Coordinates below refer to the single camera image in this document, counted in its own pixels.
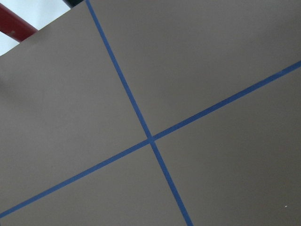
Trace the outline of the red cylindrical bottle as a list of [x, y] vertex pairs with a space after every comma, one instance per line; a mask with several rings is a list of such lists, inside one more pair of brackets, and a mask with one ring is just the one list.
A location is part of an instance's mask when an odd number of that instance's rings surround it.
[[22, 42], [38, 30], [1, 4], [0, 31], [15, 41]]

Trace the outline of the brown table mat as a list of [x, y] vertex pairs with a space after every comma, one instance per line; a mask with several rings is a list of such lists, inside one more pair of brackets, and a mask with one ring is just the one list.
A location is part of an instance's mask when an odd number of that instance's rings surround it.
[[300, 225], [300, 1], [88, 0], [2, 55], [0, 223]]

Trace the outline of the black steel-capped water bottle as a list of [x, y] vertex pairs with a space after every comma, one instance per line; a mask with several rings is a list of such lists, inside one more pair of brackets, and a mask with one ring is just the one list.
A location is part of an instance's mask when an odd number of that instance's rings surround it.
[[70, 8], [73, 8], [80, 4], [83, 0], [63, 0], [63, 2]]

